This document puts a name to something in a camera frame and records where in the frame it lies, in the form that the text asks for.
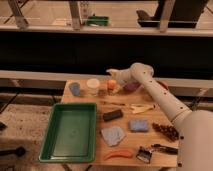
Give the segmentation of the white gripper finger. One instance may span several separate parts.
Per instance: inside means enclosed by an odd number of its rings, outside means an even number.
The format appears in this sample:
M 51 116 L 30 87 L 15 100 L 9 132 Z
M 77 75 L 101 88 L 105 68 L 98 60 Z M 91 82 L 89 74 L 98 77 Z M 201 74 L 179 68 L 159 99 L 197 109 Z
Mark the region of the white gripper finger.
M 118 70 L 117 69 L 107 69 L 106 72 L 109 73 L 110 75 L 115 75 L 118 72 Z
M 113 89 L 113 94 L 118 93 L 121 89 L 122 89 L 121 86 L 119 84 L 117 84 Z

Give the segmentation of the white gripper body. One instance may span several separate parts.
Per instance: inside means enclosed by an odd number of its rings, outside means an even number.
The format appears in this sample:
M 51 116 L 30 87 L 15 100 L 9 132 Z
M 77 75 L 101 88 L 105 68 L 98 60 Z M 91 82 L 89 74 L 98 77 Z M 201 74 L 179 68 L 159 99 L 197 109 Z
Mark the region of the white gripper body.
M 133 80 L 131 71 L 129 69 L 119 70 L 116 73 L 115 78 L 120 85 L 126 85 Z

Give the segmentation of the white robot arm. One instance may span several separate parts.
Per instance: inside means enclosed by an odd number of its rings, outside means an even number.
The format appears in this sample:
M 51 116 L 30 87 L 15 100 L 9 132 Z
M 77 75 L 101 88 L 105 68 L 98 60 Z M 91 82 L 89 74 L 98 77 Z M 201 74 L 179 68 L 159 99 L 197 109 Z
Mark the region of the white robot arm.
M 177 171 L 213 171 L 213 112 L 192 111 L 154 78 L 152 66 L 133 63 L 127 69 L 107 69 L 121 86 L 139 82 L 179 132 Z

